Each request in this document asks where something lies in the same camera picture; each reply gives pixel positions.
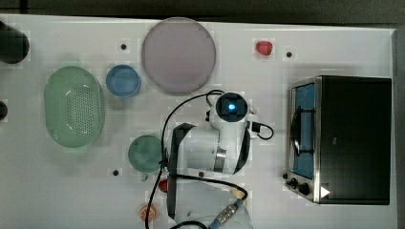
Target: white table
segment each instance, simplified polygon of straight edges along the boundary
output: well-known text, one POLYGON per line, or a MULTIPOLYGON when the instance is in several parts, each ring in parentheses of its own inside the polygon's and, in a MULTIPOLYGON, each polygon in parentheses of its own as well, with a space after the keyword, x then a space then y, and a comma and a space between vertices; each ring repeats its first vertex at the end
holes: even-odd
MULTIPOLYGON (((140 181, 128 159, 133 139, 160 134, 162 121, 187 96, 163 94, 140 63, 143 37, 158 21, 0 15, 31 41, 28 58, 15 66, 0 64, 0 99, 9 115, 0 122, 1 228, 143 228, 140 206, 154 178, 140 181), (122 51, 120 44, 128 49, 122 51), (140 94, 114 98, 105 76, 116 64, 129 64, 141 76, 140 94), (104 90, 106 122, 85 154, 69 154, 45 127, 43 90, 63 66, 81 66, 104 90), (111 176, 113 169, 120 176, 111 176)), ((286 170, 287 94, 291 83, 319 74, 393 76, 394 30, 202 23, 213 35, 218 62, 200 92, 244 92, 260 121, 275 129, 270 141, 256 139, 245 168, 228 178, 250 193, 248 210, 255 228, 396 228, 394 147, 389 206, 315 205, 288 191, 286 170), (273 45, 270 58, 254 51, 258 39, 273 45), (286 58, 286 52, 293 56, 286 58)), ((207 125, 204 99, 186 105, 170 122, 207 125)), ((160 216, 167 224, 165 198, 157 191, 160 216)))

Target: green cup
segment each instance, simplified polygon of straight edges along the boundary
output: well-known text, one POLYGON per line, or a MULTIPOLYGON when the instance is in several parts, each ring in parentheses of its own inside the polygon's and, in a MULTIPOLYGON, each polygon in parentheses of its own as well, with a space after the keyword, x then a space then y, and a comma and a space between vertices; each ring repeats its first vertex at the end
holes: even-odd
POLYGON ((160 168, 160 140, 153 135, 138 137, 129 147, 128 158, 131 165, 143 173, 142 181, 145 181, 149 174, 157 172, 160 168))

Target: white robot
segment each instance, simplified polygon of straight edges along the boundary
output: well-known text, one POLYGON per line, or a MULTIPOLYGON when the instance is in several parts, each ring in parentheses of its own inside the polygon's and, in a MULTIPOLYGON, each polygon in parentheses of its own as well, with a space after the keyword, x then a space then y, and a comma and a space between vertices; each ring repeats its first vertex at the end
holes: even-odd
POLYGON ((261 126, 268 127, 257 119, 240 94, 226 93, 217 97, 207 113, 210 130, 187 123, 173 130, 167 144, 170 173, 167 211, 176 223, 197 220, 210 229, 253 228, 243 206, 244 198, 236 199, 229 192, 206 184, 203 178, 184 178, 191 178, 187 175, 189 168, 229 175, 238 173, 246 164, 251 138, 260 133, 261 126))

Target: gray plate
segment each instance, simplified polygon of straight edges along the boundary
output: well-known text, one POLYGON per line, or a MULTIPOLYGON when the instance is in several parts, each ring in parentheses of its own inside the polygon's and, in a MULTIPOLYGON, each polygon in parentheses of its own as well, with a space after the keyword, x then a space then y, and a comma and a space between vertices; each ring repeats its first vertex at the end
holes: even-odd
POLYGON ((204 85, 216 60, 214 41, 198 22, 172 17, 146 35, 142 64, 147 75, 164 91, 190 93, 204 85))

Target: black cable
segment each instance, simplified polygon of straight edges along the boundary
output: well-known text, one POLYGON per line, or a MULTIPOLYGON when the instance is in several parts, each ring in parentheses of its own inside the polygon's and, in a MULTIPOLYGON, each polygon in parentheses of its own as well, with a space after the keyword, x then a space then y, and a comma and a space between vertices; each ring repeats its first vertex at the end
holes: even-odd
POLYGON ((208 229, 202 222, 198 222, 195 220, 181 222, 181 223, 177 224, 176 226, 173 226, 170 229, 178 229, 185 225, 197 225, 197 226, 200 226, 202 229, 208 229))
POLYGON ((234 184, 234 183, 229 183, 223 180, 217 180, 217 179, 208 179, 208 178, 202 178, 202 177, 191 177, 188 175, 179 175, 179 174, 170 174, 173 177, 180 177, 180 178, 186 178, 186 179, 194 179, 194 180, 199 180, 199 181, 204 181, 204 182, 210 182, 210 183, 217 183, 217 184, 223 184, 223 185, 227 185, 229 187, 232 188, 236 188, 239 191, 244 193, 244 196, 241 198, 241 200, 245 200, 247 198, 247 190, 245 190, 244 188, 234 184))
MULTIPOLYGON (((210 91, 211 93, 222 93, 222 94, 224 94, 225 92, 224 91, 222 91, 222 90, 212 90, 212 91, 210 91)), ((210 94, 207 94, 206 96, 205 96, 205 101, 206 101, 206 103, 208 104, 208 106, 212 106, 212 104, 209 102, 209 100, 208 100, 208 97, 210 96, 210 94)))
POLYGON ((261 126, 265 126, 267 127, 269 130, 271 130, 271 135, 269 137, 263 137, 259 134, 257 134, 257 136, 262 139, 262 140, 270 140, 273 136, 274 136, 274 130, 273 128, 271 128, 270 126, 267 126, 266 124, 260 123, 261 126))
POLYGON ((161 146, 160 171, 159 171, 158 177, 157 177, 157 179, 156 179, 156 181, 155 181, 155 185, 154 185, 154 187, 153 187, 151 196, 149 197, 148 207, 146 208, 146 217, 145 217, 145 228, 146 228, 146 229, 149 229, 149 212, 150 212, 150 209, 151 209, 151 205, 152 205, 152 201, 153 201, 153 196, 155 195, 156 189, 157 189, 157 187, 158 187, 162 170, 164 169, 164 167, 167 166, 167 155, 166 155, 166 151, 165 151, 165 148, 164 148, 164 132, 165 132, 165 130, 166 130, 166 126, 167 126, 167 123, 168 123, 170 117, 175 113, 175 111, 176 111, 178 108, 180 108, 180 107, 181 107, 182 105, 184 105, 185 103, 187 103, 187 102, 189 102, 189 101, 191 101, 191 100, 193 100, 193 99, 199 98, 199 97, 209 96, 209 95, 212 95, 212 94, 219 94, 219 93, 217 93, 217 91, 219 91, 219 90, 212 90, 212 91, 208 92, 207 94, 200 94, 200 95, 196 95, 196 96, 194 96, 194 97, 191 97, 191 98, 189 98, 189 99, 186 99, 186 100, 183 101, 181 104, 179 104, 179 105, 170 113, 170 115, 166 118, 166 120, 164 121, 163 129, 162 129, 162 131, 161 131, 161 140, 160 140, 160 146, 161 146))

